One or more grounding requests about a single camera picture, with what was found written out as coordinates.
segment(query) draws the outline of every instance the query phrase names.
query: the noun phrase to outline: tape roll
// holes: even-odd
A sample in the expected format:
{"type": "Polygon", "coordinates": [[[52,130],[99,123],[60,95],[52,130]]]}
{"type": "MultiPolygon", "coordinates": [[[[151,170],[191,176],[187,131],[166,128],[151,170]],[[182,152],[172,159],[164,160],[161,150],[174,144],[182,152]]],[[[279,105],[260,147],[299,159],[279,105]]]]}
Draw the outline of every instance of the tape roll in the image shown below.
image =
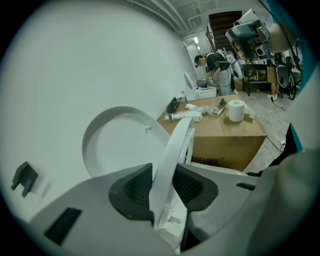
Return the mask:
{"type": "Polygon", "coordinates": [[[242,100],[231,100],[229,106],[229,119],[233,122],[241,122],[245,117],[245,102],[242,100]]]}

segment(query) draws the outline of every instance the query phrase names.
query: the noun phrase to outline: black clip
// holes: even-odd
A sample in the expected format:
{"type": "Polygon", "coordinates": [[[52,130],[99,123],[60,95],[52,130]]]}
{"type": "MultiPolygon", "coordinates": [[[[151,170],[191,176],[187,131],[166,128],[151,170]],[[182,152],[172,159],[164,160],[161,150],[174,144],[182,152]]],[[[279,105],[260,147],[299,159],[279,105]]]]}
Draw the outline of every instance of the black clip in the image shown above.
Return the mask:
{"type": "Polygon", "coordinates": [[[180,100],[177,101],[177,99],[174,97],[170,103],[168,104],[168,106],[166,106],[166,112],[168,114],[172,114],[172,113],[175,113],[179,107],[179,104],[180,104],[180,100]]]}
{"type": "Polygon", "coordinates": [[[37,177],[38,173],[35,172],[28,162],[24,162],[18,167],[18,169],[16,169],[11,189],[15,190],[16,187],[21,184],[24,186],[22,196],[25,198],[34,186],[37,177]]]}

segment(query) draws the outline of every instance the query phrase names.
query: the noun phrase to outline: white machine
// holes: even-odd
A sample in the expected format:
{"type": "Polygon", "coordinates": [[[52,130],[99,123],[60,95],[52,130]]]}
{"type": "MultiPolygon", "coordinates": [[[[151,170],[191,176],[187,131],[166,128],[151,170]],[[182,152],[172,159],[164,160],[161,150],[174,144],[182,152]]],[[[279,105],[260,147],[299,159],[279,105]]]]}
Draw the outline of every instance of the white machine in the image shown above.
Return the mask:
{"type": "Polygon", "coordinates": [[[217,88],[199,88],[197,84],[192,80],[187,70],[184,71],[184,80],[184,96],[187,101],[201,100],[217,96],[217,88]]]}

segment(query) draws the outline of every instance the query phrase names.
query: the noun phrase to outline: concrete floor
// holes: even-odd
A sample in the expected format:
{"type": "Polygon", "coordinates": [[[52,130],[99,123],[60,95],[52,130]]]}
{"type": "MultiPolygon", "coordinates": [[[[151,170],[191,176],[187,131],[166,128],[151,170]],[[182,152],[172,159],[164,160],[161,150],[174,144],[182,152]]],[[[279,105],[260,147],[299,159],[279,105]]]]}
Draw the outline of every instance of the concrete floor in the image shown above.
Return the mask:
{"type": "MultiPolygon", "coordinates": [[[[290,122],[287,119],[286,112],[275,106],[271,100],[267,98],[267,92],[252,92],[249,97],[246,92],[240,91],[239,95],[248,107],[256,112],[257,118],[273,143],[275,143],[275,140],[286,140],[286,133],[290,122]]],[[[278,97],[277,101],[275,101],[278,106],[284,106],[286,108],[288,108],[292,102],[287,95],[283,95],[283,98],[278,97]]],[[[272,145],[267,138],[264,144],[272,151],[275,158],[280,155],[275,146],[272,145]]],[[[262,144],[258,153],[243,172],[257,173],[268,167],[273,160],[269,150],[262,144]]]]}

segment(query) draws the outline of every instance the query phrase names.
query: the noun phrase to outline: ceiling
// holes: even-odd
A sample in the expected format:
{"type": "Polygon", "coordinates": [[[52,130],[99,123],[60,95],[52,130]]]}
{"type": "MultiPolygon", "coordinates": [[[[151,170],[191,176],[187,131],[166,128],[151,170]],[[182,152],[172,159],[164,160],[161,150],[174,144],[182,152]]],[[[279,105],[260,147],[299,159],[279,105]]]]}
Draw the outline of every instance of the ceiling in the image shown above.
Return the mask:
{"type": "Polygon", "coordinates": [[[182,38],[206,31],[209,15],[230,12],[246,12],[253,8],[264,20],[270,20],[267,11],[257,0],[122,0],[140,6],[162,19],[182,38]]]}

